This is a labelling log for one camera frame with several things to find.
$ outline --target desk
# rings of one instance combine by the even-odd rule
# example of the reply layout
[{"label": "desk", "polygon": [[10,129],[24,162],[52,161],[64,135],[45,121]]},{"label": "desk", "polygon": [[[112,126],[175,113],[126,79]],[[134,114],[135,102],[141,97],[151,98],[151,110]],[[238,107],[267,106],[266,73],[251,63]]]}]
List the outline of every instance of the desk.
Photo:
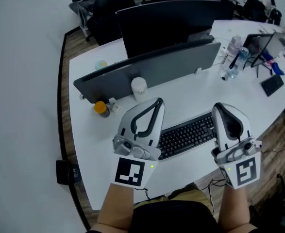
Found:
[{"label": "desk", "polygon": [[[215,21],[211,34],[228,46],[232,36],[239,34],[246,39],[250,33],[258,33],[262,27],[268,32],[280,32],[277,26],[251,21]],[[110,184],[110,159],[112,139],[124,113],[134,107],[133,95],[120,99],[122,109],[108,118],[101,118],[93,111],[93,105],[80,99],[73,81],[95,71],[98,60],[111,65],[127,58],[123,40],[117,40],[86,52],[70,61],[69,99],[75,150],[84,186],[93,210],[101,208]],[[244,112],[251,124],[254,137],[260,136],[285,108],[285,85],[267,97],[260,82],[269,77],[269,71],[261,68],[256,78],[256,68],[247,68],[234,80],[224,82],[220,78],[217,57],[214,65],[199,76],[188,75],[148,90],[149,98],[161,97],[166,105],[163,129],[188,121],[208,111],[216,102],[235,106]],[[277,58],[285,72],[285,57]],[[148,181],[150,198],[174,191],[214,171],[217,166],[211,155],[214,142],[180,153],[161,161]],[[144,191],[134,191],[134,201],[146,199]]]}]

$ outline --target yellow cap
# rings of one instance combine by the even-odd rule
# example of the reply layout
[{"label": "yellow cap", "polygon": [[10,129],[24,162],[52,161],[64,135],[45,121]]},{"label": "yellow cap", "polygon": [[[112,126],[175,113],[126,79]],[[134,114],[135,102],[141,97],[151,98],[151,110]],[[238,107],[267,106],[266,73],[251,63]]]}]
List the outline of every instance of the yellow cap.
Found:
[{"label": "yellow cap", "polygon": [[105,112],[106,109],[107,109],[107,106],[105,105],[104,102],[99,101],[99,102],[95,103],[94,110],[97,113],[101,114],[101,113]]}]

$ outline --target forearm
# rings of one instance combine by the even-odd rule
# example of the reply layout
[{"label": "forearm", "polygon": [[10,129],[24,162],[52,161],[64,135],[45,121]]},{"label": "forearm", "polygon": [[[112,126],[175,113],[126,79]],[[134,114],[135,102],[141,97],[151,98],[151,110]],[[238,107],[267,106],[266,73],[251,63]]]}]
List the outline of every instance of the forearm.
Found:
[{"label": "forearm", "polygon": [[133,188],[110,184],[97,223],[127,231],[131,225],[133,212]]},{"label": "forearm", "polygon": [[219,224],[226,231],[236,229],[250,221],[246,188],[234,190],[228,185],[224,188],[219,214]]}]

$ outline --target clear plastic bottle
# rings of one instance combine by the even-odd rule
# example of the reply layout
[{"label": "clear plastic bottle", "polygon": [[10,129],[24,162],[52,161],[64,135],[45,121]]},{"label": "clear plastic bottle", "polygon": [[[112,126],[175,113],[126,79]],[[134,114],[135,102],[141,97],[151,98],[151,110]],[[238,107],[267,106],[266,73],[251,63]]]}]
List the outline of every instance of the clear plastic bottle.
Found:
[{"label": "clear plastic bottle", "polygon": [[234,66],[232,68],[228,68],[226,69],[226,75],[230,78],[230,79],[234,79],[236,78],[236,76],[239,74],[239,72],[241,70],[243,70],[244,64],[248,59],[248,55],[249,55],[249,50],[247,48],[242,47],[239,51],[238,51],[238,58],[234,64]]},{"label": "clear plastic bottle", "polygon": [[227,74],[227,72],[230,72],[230,64],[232,63],[232,61],[234,60],[234,58],[236,57],[236,55],[238,54],[238,51],[240,50],[241,46],[242,46],[242,41],[241,41],[241,37],[239,35],[236,35],[234,37],[232,37],[228,48],[223,56],[223,61],[220,64],[221,65],[221,78],[225,81],[229,80],[229,76]]}]

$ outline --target khaki pants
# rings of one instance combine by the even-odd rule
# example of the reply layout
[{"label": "khaki pants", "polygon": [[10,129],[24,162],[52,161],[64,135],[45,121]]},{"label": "khaki pants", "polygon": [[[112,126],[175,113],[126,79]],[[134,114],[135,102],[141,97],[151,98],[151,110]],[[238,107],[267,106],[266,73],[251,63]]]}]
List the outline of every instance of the khaki pants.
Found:
[{"label": "khaki pants", "polygon": [[143,201],[138,204],[134,208],[138,208],[145,204],[150,203],[157,203],[157,202],[163,202],[163,201],[169,201],[169,200],[182,200],[182,201],[194,201],[202,203],[203,205],[207,206],[210,212],[212,213],[212,205],[208,197],[200,191],[197,186],[194,183],[188,184],[186,187],[174,191],[171,195],[165,197],[164,195],[152,199],[150,201]]}]

